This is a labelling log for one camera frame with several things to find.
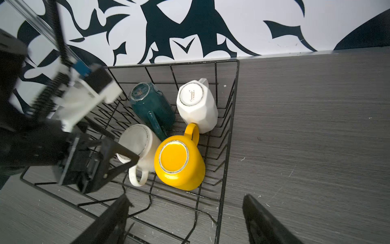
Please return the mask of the green mug cream inside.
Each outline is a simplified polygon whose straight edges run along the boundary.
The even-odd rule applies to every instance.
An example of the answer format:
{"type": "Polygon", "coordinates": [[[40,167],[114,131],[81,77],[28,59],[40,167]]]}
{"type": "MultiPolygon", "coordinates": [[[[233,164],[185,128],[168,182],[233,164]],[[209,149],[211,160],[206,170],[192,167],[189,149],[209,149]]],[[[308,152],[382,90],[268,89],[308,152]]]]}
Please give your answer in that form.
{"type": "Polygon", "coordinates": [[[167,139],[176,117],[162,91],[151,82],[141,82],[132,89],[129,99],[134,113],[160,141],[167,139]]]}

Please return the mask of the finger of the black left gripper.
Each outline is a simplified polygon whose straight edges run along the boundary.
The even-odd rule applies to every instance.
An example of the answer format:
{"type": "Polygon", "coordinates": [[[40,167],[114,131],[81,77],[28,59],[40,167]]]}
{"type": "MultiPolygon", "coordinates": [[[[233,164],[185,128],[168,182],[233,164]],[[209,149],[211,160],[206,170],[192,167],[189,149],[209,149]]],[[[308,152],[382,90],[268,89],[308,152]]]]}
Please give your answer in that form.
{"type": "Polygon", "coordinates": [[[119,174],[136,166],[140,159],[137,153],[108,137],[98,140],[97,145],[100,146],[97,159],[97,186],[106,185],[119,174]],[[110,168],[110,160],[115,156],[121,165],[110,168]]]}

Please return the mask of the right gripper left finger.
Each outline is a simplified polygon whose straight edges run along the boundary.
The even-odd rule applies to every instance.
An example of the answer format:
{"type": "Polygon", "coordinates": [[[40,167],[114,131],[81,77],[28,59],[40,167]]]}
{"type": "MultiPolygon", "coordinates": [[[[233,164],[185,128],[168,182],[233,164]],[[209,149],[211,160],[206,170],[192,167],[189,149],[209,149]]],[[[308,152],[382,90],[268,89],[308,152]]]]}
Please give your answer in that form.
{"type": "Polygon", "coordinates": [[[73,243],[123,244],[130,206],[131,203],[127,196],[122,194],[73,243]]]}

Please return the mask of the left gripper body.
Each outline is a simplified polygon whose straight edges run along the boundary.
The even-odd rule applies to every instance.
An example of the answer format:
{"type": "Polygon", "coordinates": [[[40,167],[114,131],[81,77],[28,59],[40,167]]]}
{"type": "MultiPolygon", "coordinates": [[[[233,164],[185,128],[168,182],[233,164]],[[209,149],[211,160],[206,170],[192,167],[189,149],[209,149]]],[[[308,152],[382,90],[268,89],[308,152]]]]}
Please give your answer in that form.
{"type": "Polygon", "coordinates": [[[105,175],[102,144],[101,139],[90,140],[86,135],[77,135],[68,154],[53,167],[58,185],[76,185],[84,194],[101,189],[105,175]]]}

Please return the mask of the white ceramic mug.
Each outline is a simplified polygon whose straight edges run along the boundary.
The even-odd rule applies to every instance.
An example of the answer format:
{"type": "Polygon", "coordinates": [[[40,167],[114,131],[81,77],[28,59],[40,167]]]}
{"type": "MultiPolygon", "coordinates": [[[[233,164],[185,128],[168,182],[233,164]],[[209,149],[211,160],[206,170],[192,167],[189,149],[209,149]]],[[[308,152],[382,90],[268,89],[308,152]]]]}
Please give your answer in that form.
{"type": "Polygon", "coordinates": [[[206,78],[182,85],[178,91],[176,106],[183,121],[187,125],[196,124],[201,134],[215,128],[218,110],[206,78]]]}

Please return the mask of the red inside white mug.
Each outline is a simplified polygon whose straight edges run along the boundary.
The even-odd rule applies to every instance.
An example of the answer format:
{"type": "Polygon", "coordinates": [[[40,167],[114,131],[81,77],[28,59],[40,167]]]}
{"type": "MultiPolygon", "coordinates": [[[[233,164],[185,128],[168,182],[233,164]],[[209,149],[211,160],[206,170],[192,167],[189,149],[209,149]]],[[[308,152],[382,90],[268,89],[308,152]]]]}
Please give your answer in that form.
{"type": "Polygon", "coordinates": [[[160,139],[146,125],[136,124],[122,133],[118,143],[139,156],[138,163],[129,169],[131,184],[135,187],[145,185],[149,174],[155,172],[154,157],[160,139]]]}

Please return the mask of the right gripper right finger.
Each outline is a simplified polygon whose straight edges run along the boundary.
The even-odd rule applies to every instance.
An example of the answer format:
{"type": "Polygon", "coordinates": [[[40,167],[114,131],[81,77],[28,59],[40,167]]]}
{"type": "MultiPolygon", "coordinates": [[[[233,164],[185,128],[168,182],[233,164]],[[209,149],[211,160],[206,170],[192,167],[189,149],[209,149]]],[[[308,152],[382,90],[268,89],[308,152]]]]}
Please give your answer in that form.
{"type": "Polygon", "coordinates": [[[251,244],[302,244],[252,195],[243,198],[243,214],[251,244]]]}

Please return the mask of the yellow mug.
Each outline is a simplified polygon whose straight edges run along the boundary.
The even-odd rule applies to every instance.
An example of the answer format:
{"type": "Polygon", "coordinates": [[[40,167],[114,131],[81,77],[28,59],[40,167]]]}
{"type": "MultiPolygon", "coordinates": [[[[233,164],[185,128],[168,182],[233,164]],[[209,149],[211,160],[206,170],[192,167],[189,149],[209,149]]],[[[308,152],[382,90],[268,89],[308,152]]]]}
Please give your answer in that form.
{"type": "Polygon", "coordinates": [[[206,166],[198,149],[199,140],[199,128],[191,123],[183,135],[170,136],[159,145],[154,167],[163,183],[184,191],[192,191],[201,185],[206,166]]]}

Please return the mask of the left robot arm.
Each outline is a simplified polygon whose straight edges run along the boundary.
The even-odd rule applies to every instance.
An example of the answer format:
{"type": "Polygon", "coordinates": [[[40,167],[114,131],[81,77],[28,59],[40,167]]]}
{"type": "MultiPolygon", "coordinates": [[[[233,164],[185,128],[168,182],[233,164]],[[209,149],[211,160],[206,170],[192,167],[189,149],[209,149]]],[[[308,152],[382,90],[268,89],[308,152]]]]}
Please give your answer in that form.
{"type": "Polygon", "coordinates": [[[71,59],[58,10],[57,1],[48,2],[61,64],[31,105],[11,103],[27,66],[27,45],[1,31],[1,175],[50,166],[59,185],[91,193],[135,166],[139,156],[88,117],[122,89],[101,65],[71,59]]]}

